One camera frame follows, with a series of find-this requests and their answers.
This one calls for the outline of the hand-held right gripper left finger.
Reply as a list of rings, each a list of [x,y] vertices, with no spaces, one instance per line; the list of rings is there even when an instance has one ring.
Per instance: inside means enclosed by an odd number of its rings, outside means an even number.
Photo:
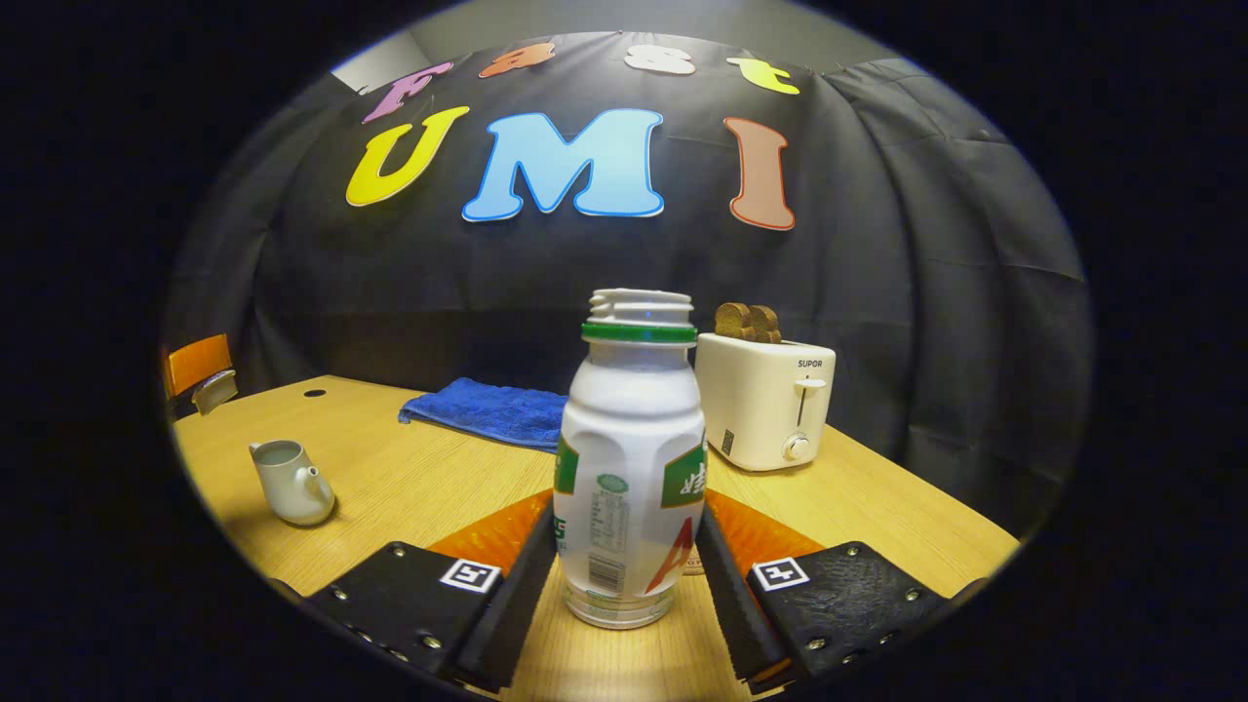
[[[307,610],[416,675],[509,687],[557,560],[550,490],[441,541],[391,541],[307,597]]]

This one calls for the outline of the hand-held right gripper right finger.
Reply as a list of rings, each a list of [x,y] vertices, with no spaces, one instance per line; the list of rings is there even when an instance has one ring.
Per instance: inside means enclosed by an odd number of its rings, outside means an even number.
[[[736,680],[754,693],[841,680],[951,608],[874,547],[825,547],[709,490],[696,546]]]

